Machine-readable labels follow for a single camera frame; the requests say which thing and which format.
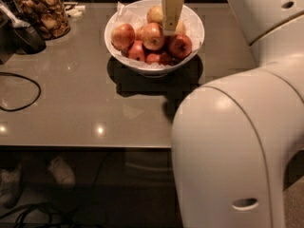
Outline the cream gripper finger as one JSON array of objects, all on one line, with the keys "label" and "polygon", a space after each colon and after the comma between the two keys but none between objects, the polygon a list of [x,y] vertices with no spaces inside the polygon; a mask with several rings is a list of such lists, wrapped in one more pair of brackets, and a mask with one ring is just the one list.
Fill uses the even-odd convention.
[{"label": "cream gripper finger", "polygon": [[161,0],[162,29],[165,35],[173,35],[180,20],[184,0]]}]

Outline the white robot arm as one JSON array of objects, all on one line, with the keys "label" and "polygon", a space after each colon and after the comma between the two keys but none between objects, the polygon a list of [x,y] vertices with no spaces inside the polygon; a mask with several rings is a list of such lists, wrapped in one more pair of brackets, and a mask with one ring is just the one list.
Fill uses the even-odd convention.
[{"label": "white robot arm", "polygon": [[184,228],[285,228],[284,176],[304,141],[304,0],[228,0],[256,68],[180,104],[172,161]]}]

